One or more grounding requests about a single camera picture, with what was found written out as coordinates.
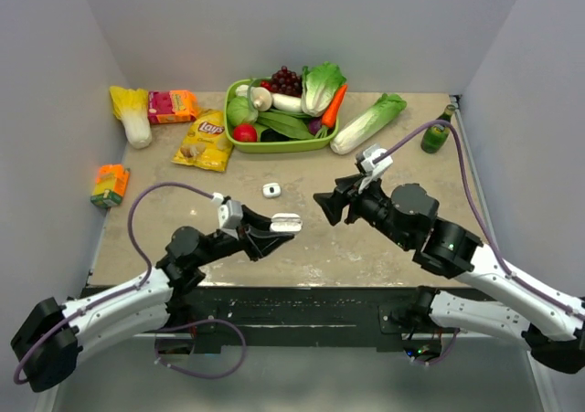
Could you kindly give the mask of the white oval case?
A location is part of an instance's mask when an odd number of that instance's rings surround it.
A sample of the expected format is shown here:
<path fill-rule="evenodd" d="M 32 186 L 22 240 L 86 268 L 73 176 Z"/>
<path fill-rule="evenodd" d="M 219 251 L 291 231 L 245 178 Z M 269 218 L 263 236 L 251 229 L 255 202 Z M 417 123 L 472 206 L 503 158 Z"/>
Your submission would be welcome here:
<path fill-rule="evenodd" d="M 270 232 L 299 233 L 303 228 L 301 217 L 294 213 L 276 213 L 271 217 Z"/>

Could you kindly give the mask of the white earbud charging case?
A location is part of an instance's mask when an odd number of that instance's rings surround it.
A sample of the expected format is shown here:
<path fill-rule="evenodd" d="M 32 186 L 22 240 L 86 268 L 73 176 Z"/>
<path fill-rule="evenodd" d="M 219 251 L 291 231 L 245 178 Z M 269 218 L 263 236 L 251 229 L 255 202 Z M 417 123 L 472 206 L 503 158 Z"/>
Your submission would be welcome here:
<path fill-rule="evenodd" d="M 261 191 L 262 195 L 266 198 L 276 198 L 282 194 L 281 186 L 278 183 L 265 184 Z"/>

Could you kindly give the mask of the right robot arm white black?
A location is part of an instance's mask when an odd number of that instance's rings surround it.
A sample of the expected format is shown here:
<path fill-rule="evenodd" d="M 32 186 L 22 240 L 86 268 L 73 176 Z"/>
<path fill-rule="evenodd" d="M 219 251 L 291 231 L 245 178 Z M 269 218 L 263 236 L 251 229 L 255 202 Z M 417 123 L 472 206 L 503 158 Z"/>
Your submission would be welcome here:
<path fill-rule="evenodd" d="M 314 194 L 332 226 L 365 220 L 425 271 L 457 280 L 487 295 L 467 300 L 420 286 L 411 303 L 390 314 L 420 333 L 432 327 L 466 330 L 518 344 L 542 365 L 573 375 L 584 367 L 584 300 L 550 288 L 507 262 L 469 230 L 438 216 L 439 203 L 418 184 L 386 195 L 375 181 L 364 190 L 361 175 L 339 178 L 330 193 Z"/>

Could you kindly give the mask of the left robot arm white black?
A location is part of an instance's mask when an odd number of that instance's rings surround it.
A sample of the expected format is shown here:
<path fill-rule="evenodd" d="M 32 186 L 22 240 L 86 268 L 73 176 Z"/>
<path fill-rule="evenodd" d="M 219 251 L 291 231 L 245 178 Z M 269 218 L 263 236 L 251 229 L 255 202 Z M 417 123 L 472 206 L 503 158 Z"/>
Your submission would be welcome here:
<path fill-rule="evenodd" d="M 114 343 L 164 327 L 183 330 L 189 309 L 175 300 L 205 278 L 201 267 L 238 252 L 263 259 L 303 227 L 296 214 L 264 217 L 232 201 L 218 209 L 218 218 L 219 229 L 207 235 L 189 226 L 177 229 L 155 267 L 132 280 L 90 297 L 38 302 L 10 342 L 18 360 L 16 383 L 40 393 Z"/>

